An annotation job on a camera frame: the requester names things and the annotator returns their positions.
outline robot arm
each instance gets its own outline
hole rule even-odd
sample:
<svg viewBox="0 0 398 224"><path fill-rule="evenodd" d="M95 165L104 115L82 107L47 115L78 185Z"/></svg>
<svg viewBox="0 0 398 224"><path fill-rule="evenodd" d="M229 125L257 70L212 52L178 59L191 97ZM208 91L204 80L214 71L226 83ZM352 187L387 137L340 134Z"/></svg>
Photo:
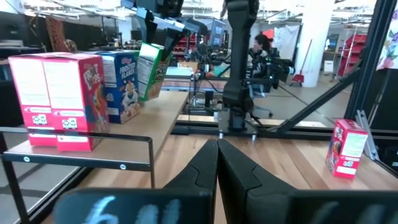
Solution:
<svg viewBox="0 0 398 224"><path fill-rule="evenodd" d="M140 23L142 40L151 44L154 40L157 25L167 29L162 59L173 51L175 45L188 33L208 35L207 26L191 18L182 18L183 0L122 0L121 5L136 11Z"/></svg>
<svg viewBox="0 0 398 224"><path fill-rule="evenodd" d="M257 19L258 0L226 0L232 27L231 75L224 87L223 103L229 108L229 128L244 129L244 118L254 107L246 79L250 29Z"/></svg>

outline black aluminum frame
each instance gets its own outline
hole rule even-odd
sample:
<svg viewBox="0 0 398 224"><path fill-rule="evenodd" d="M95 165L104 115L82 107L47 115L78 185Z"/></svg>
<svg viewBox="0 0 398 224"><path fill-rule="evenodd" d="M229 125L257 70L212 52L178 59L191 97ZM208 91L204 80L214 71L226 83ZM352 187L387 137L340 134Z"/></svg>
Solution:
<svg viewBox="0 0 398 224"><path fill-rule="evenodd" d="M57 136L79 136L88 138L101 139L119 139L127 141L139 141L148 143L149 163L136 162L116 162L116 161L102 161L96 159L82 159L82 158L62 158L53 156L43 156L34 154L16 154L8 153L7 144L4 139L4 133L20 133L20 134L48 134ZM150 185L155 188L155 172L154 172L154 149L153 140L148 136L130 136L125 134L108 134L108 133L84 133L78 131L58 131L58 130L43 130L43 129L26 129L26 128L9 128L0 127L0 156L2 159L4 171L6 173L7 181L11 189L12 196L16 203L17 211L20 217L18 223L40 223L51 212L56 200L61 194L75 188L92 170L93 168L105 169L122 169L150 172ZM27 211L24 199L21 193L21 188L17 180L12 162L32 162L38 164L56 164L66 166L77 166L76 171L72 172L62 183L59 183L53 190L51 190L44 198L41 199L38 206Z"/></svg>

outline pink box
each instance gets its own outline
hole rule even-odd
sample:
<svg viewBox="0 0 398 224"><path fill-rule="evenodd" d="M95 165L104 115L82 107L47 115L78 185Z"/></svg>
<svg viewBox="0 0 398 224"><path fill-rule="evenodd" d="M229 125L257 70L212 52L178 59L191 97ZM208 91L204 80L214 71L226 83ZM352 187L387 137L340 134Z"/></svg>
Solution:
<svg viewBox="0 0 398 224"><path fill-rule="evenodd" d="M51 52L8 58L26 128L54 129L42 60L65 54L69 53ZM57 145L54 135L29 134L28 138L32 146Z"/></svg>
<svg viewBox="0 0 398 224"><path fill-rule="evenodd" d="M104 68L99 55L68 54L43 61L55 129L109 132ZM92 151L101 139L57 136L59 151Z"/></svg>
<svg viewBox="0 0 398 224"><path fill-rule="evenodd" d="M336 177L353 179L359 166L368 133L355 121L336 120L326 164Z"/></svg>

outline broom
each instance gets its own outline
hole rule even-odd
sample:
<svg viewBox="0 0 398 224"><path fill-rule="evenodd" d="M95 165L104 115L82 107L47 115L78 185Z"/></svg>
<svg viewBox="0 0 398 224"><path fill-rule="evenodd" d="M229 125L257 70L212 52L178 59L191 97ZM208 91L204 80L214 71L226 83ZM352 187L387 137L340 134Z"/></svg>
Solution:
<svg viewBox="0 0 398 224"><path fill-rule="evenodd" d="M310 41L310 45L308 46L307 53L305 54L305 58L304 58L303 65L301 66L300 74L293 76L292 83L290 84L290 86L292 86L294 83L299 83L300 86L302 86L302 83L304 82L303 69L304 69L305 61L307 60L308 53L311 48L311 44L312 44L312 39Z"/></svg>

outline cereal box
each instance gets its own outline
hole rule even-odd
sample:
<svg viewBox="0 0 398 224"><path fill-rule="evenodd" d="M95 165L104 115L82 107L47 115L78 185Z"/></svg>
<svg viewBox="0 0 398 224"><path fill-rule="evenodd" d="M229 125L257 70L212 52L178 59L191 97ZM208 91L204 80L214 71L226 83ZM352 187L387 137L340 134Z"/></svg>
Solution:
<svg viewBox="0 0 398 224"><path fill-rule="evenodd" d="M359 166L368 133L355 121L336 120L326 165L336 177L353 179Z"/></svg>
<svg viewBox="0 0 398 224"><path fill-rule="evenodd" d="M52 52L8 58L26 128L54 130L42 59L63 54L67 53ZM57 145L54 135L29 134L28 138L32 146Z"/></svg>
<svg viewBox="0 0 398 224"><path fill-rule="evenodd" d="M142 43L137 65L138 93L141 101L159 96L172 54L165 55L164 47Z"/></svg>
<svg viewBox="0 0 398 224"><path fill-rule="evenodd" d="M107 133L104 68L99 55L45 58L43 67L55 129ZM91 151L97 138L57 136L59 151Z"/></svg>
<svg viewBox="0 0 398 224"><path fill-rule="evenodd" d="M96 53L104 63L109 122L123 124L139 112L138 53L138 50Z"/></svg>

